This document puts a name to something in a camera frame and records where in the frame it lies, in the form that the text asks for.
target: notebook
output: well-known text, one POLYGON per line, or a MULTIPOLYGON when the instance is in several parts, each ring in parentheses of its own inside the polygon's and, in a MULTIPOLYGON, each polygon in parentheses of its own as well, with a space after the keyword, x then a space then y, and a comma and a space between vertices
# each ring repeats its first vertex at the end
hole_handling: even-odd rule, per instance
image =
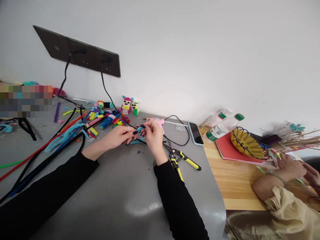
POLYGON ((225 136, 216 140, 215 143, 223 159, 237 161, 237 162, 245 162, 245 163, 250 163, 258 166, 263 165, 260 159, 255 159, 255 158, 243 155, 242 153, 239 153, 234 148, 234 146, 231 143, 231 132, 229 132, 225 136))

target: wooden table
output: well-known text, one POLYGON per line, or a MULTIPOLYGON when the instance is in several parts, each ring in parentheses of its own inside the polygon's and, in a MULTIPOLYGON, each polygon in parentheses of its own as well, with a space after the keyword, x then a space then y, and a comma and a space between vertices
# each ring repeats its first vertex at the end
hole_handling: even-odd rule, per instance
MULTIPOLYGON (((255 165, 224 160, 215 143, 204 144, 209 165, 217 181, 226 210, 263 210, 265 204, 252 190, 253 183, 263 176, 255 165)), ((288 183, 288 190, 304 203, 320 210, 320 202, 314 198, 315 191, 306 186, 299 186, 296 182, 288 183)))

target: gray table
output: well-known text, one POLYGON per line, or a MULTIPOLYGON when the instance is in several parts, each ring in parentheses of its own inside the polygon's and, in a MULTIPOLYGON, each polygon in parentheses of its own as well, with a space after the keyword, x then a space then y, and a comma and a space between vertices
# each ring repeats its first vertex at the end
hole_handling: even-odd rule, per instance
MULTIPOLYGON (((54 99, 53 116, 58 101, 61 102, 59 119, 66 120, 69 116, 62 116, 62 113, 68 110, 61 108, 70 107, 69 110, 73 110, 74 105, 62 99, 54 99)), ((85 102, 78 101, 78 103, 92 106, 85 102)), ((149 114, 142 112, 138 117, 133 113, 128 115, 132 125, 143 123, 142 118, 148 116, 149 114)), ((38 129, 43 140, 33 141, 22 129, 8 134, 1 131, 0 165, 25 159, 45 144, 61 127, 53 123, 53 117, 52 119, 30 118, 29 121, 38 129)), ((165 123, 163 128, 167 137, 180 144, 185 143, 186 131, 177 130, 176 125, 169 123, 165 123)), ((108 126, 102 130, 96 126, 95 129, 99 132, 97 136, 99 139, 112 127, 108 126)), ((80 144, 74 142, 34 180, 65 163, 78 151, 80 144)), ((192 139, 184 147, 173 145, 202 167, 201 171, 197 171, 184 160, 179 164, 185 185, 199 210, 210 239, 221 239, 226 211, 203 147, 193 144, 192 139)), ((30 170, 50 154, 42 153, 30 170)), ((98 162, 100 166, 91 177, 32 239, 172 239, 153 172, 154 158, 146 145, 119 146, 103 154, 98 162)), ((10 168, 0 169, 0 175, 10 168)), ((0 182, 0 197, 11 189, 23 168, 24 166, 20 167, 0 182)))

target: yellow handled pliers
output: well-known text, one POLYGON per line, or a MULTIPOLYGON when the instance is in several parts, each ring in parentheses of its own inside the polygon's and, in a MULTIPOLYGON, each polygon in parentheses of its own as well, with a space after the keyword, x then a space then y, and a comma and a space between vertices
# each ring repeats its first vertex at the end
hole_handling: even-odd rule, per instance
POLYGON ((166 149, 168 149, 170 161, 173 165, 173 168, 176 171, 176 173, 179 175, 179 177, 182 181, 183 181, 183 178, 182 178, 181 171, 180 171, 180 168, 178 165, 178 162, 180 162, 182 159, 184 159, 187 163, 189 163, 191 166, 193 166, 198 171, 201 171, 201 167, 198 164, 196 164, 194 161, 192 161, 190 158, 188 158, 182 151, 178 151, 177 149, 173 148, 170 141, 168 141, 168 142, 171 147, 169 147, 167 144, 164 144, 164 143, 163 143, 163 145, 166 147, 166 149))

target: black long sleeve shirt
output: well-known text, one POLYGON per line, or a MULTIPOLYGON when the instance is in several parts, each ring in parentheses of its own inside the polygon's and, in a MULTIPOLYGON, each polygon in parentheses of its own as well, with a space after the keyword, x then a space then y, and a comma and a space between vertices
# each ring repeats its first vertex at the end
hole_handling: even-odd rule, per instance
MULTIPOLYGON (((0 207, 1 237, 27 239, 78 190, 99 166, 81 152, 0 207)), ((174 239, 209 239, 184 182, 168 161, 154 168, 174 239)))

